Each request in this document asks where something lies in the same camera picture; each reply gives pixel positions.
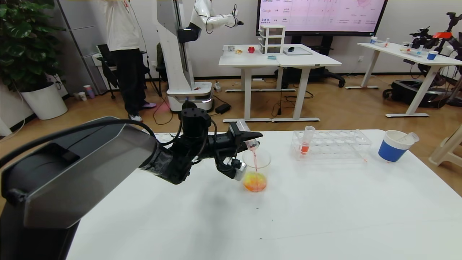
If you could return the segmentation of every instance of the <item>power adapter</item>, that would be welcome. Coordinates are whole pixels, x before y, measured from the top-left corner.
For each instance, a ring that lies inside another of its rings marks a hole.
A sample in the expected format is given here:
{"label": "power adapter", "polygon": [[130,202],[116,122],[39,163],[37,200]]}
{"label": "power adapter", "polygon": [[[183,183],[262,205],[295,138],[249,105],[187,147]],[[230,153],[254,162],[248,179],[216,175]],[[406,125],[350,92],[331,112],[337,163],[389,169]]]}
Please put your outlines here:
{"label": "power adapter", "polygon": [[217,108],[215,108],[215,113],[223,114],[230,109],[231,109],[231,106],[229,104],[222,104],[222,105],[219,105]]}

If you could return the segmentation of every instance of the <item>screen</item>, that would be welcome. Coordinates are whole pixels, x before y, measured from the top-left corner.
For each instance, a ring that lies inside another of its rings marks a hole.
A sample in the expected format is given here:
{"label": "screen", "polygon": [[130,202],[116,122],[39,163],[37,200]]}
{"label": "screen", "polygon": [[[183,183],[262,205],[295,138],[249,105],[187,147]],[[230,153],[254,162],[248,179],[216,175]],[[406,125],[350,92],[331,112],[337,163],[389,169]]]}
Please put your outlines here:
{"label": "screen", "polygon": [[287,32],[375,32],[386,0],[260,0],[259,25]]}

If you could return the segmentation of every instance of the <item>black pants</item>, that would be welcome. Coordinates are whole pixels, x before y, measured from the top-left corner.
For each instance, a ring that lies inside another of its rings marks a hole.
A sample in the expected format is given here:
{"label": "black pants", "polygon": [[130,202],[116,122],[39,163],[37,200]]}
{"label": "black pants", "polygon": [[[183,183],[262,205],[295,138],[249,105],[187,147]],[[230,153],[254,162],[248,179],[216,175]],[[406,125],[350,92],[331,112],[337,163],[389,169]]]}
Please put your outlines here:
{"label": "black pants", "polygon": [[117,80],[125,110],[130,115],[137,115],[146,98],[143,55],[140,49],[115,50],[111,55],[117,66]]}

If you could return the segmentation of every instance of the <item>orange object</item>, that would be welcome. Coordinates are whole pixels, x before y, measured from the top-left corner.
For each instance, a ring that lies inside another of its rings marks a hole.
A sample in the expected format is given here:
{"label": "orange object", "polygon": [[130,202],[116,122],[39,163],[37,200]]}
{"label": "orange object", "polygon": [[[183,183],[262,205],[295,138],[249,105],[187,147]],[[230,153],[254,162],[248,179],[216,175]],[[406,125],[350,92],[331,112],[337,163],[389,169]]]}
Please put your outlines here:
{"label": "orange object", "polygon": [[435,33],[435,35],[433,35],[433,38],[449,39],[451,38],[451,36],[452,36],[452,32],[441,31],[441,32]]}
{"label": "orange object", "polygon": [[302,154],[308,153],[309,149],[310,149],[310,147],[308,145],[306,145],[306,146],[302,145]]}
{"label": "orange object", "polygon": [[261,192],[266,188],[266,177],[257,172],[248,172],[242,180],[244,187],[251,192]]}

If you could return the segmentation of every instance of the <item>white pot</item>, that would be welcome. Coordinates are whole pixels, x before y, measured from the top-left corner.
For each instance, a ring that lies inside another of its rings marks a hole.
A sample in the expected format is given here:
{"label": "white pot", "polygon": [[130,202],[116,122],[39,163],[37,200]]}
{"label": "white pot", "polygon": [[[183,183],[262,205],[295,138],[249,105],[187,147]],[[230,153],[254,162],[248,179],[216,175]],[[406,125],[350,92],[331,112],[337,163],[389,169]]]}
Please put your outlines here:
{"label": "white pot", "polygon": [[40,90],[21,92],[21,95],[41,120],[52,119],[67,112],[66,104],[54,83]]}

